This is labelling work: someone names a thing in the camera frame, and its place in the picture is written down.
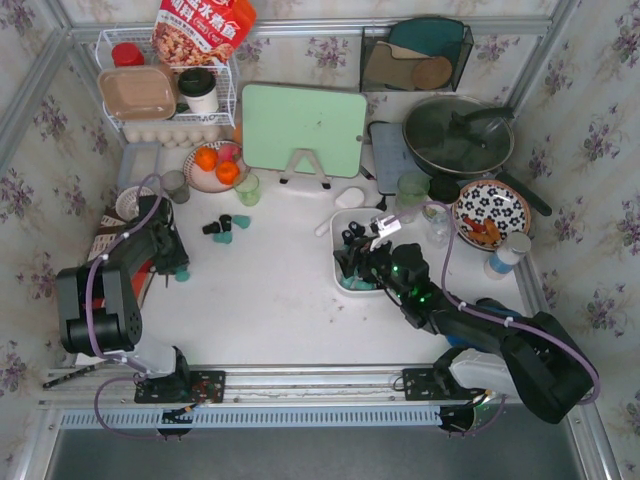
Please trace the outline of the black coffee capsule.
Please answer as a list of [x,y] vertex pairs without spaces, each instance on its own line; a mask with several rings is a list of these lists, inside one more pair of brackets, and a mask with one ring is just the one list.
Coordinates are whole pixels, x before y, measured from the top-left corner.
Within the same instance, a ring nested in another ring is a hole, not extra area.
[[350,222],[348,228],[354,236],[363,236],[366,232],[365,227],[355,221]]
[[214,235],[221,232],[221,226],[218,222],[212,222],[202,227],[204,235]]
[[223,214],[219,217],[220,226],[223,231],[229,231],[232,226],[232,217],[227,214]]
[[345,244],[350,244],[354,239],[353,233],[349,230],[344,230],[341,233],[341,236]]

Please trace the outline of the white storage basket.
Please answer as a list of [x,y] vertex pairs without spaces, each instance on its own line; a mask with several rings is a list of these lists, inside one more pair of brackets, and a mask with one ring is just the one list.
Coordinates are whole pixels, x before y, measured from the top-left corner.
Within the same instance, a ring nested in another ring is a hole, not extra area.
[[[375,207],[358,207],[350,209],[342,209],[333,214],[329,220],[329,235],[331,238],[331,248],[333,251],[342,250],[344,240],[342,232],[348,229],[351,222],[355,221],[365,227],[368,234],[371,233],[369,228],[374,219],[386,218],[387,214]],[[344,276],[339,263],[333,260],[333,281],[339,293],[348,298],[370,299],[384,297],[385,292],[381,288],[373,288],[368,290],[354,290],[346,287],[343,281]]]

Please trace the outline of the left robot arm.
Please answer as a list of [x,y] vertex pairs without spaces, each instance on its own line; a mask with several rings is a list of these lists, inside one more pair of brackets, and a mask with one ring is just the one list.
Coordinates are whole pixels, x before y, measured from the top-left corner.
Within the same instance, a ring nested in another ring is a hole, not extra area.
[[145,265],[158,275],[182,274],[189,257],[171,201],[156,195],[140,201],[138,217],[93,260],[57,274],[59,336],[71,354],[115,360],[161,378],[178,370],[181,352],[145,331],[134,277]]

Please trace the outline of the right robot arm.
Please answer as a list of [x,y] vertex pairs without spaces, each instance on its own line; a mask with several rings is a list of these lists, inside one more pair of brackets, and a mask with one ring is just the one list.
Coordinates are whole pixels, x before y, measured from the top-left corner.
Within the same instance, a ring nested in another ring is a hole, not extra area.
[[357,273],[387,292],[414,328],[460,341],[462,353],[502,360],[513,394],[539,419],[557,424],[575,405],[594,398],[595,368],[552,315],[529,318],[467,306],[431,280],[419,244],[372,243],[361,237],[335,249],[341,272]]

